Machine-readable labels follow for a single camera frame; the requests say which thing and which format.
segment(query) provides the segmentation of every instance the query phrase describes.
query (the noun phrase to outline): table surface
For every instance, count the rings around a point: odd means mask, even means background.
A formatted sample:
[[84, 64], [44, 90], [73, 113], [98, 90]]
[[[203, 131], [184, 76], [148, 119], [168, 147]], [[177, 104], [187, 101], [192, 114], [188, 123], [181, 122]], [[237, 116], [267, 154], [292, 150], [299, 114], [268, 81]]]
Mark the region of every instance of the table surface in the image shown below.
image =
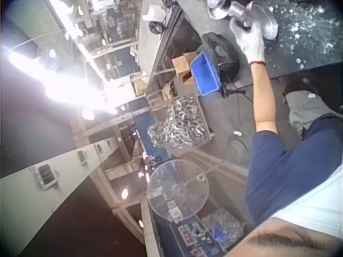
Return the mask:
[[[270, 78], [341, 62], [343, 19], [334, 3], [320, 1], [312, 5], [289, 0], [263, 2], [273, 10], [279, 25], [277, 38], [265, 40], [265, 59]], [[252, 84], [249, 65], [229, 28], [230, 18], [211, 19], [206, 0], [178, 0], [178, 3], [200, 37], [208, 32], [221, 34], [238, 50], [241, 68], [236, 86]]]

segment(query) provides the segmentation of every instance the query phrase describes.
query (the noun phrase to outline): blue sleeve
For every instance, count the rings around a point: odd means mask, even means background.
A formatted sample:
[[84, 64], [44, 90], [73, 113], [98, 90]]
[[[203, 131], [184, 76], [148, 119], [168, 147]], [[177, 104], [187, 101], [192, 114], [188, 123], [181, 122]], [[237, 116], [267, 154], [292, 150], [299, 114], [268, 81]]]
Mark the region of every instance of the blue sleeve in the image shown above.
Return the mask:
[[280, 135], [272, 131], [255, 133], [252, 139], [249, 177], [264, 177], [286, 153], [287, 148]]

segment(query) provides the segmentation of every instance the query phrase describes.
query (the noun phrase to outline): metal bowl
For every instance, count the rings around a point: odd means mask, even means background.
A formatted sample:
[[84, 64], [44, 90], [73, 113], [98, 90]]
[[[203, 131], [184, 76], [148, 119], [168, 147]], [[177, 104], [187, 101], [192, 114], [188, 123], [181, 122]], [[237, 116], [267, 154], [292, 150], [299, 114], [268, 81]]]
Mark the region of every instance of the metal bowl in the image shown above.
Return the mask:
[[210, 8], [222, 7], [226, 0], [207, 0], [207, 5]]
[[250, 23], [261, 24], [262, 36], [269, 40], [275, 39], [278, 35], [278, 24], [268, 6], [261, 1], [252, 1], [247, 5], [247, 9]]
[[215, 20], [221, 20], [225, 18], [228, 14], [228, 10], [225, 8], [210, 8], [209, 6], [207, 7], [208, 13], [212, 19]]

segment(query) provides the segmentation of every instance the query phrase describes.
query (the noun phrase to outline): hand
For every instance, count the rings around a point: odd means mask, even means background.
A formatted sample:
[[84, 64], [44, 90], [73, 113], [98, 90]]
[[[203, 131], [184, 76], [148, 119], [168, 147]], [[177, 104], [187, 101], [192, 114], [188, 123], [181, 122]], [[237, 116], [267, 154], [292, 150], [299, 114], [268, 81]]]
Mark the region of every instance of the hand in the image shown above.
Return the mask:
[[237, 44], [247, 57], [248, 63], [265, 63], [264, 42], [261, 25], [253, 23], [249, 32], [241, 28], [235, 18], [231, 18], [230, 29], [236, 37]]

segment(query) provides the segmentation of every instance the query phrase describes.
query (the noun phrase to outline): blue bin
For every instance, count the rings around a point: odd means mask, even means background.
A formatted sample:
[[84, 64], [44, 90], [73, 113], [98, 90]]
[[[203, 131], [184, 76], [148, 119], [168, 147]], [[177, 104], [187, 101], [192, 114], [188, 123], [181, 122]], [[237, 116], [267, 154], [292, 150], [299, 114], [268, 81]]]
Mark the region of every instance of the blue bin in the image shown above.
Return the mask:
[[220, 79], [218, 73], [206, 53], [201, 52], [190, 64], [191, 72], [199, 88], [200, 95], [218, 91]]

